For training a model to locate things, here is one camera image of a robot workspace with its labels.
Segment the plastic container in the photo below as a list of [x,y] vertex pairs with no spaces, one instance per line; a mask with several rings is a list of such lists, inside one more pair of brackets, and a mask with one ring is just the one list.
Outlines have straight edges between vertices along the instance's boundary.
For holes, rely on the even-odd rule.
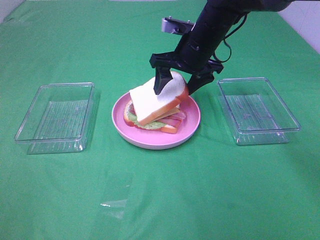
[[217,82],[219,102],[236,144],[289,142],[289,133],[300,130],[275,88],[265,77],[229,78]]
[[39,87],[14,140],[28,154],[84,150],[93,132],[98,100],[94,84],[59,83]]

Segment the bread slice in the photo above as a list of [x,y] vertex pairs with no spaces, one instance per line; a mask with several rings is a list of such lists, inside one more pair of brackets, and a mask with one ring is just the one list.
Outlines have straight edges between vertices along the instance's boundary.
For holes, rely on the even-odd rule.
[[155,77],[129,91],[140,125],[153,122],[188,97],[189,90],[183,76],[176,71],[171,71],[171,75],[173,79],[164,86],[159,95],[154,92]]
[[[176,114],[181,113],[179,108],[176,107],[176,109],[178,110],[178,112],[175,111],[176,113],[173,113],[170,116],[174,116]],[[161,131],[169,134],[177,133],[180,123],[186,117],[184,113],[183,113],[184,116],[182,118],[177,117],[177,118],[171,119],[170,117],[166,116],[166,117],[163,117],[162,119],[158,119],[158,121],[153,121],[145,125],[141,125],[137,121],[137,116],[135,114],[136,113],[133,106],[133,102],[132,100],[130,100],[125,105],[124,111],[123,111],[123,119],[128,126],[136,127],[138,129],[144,129],[144,130]]]

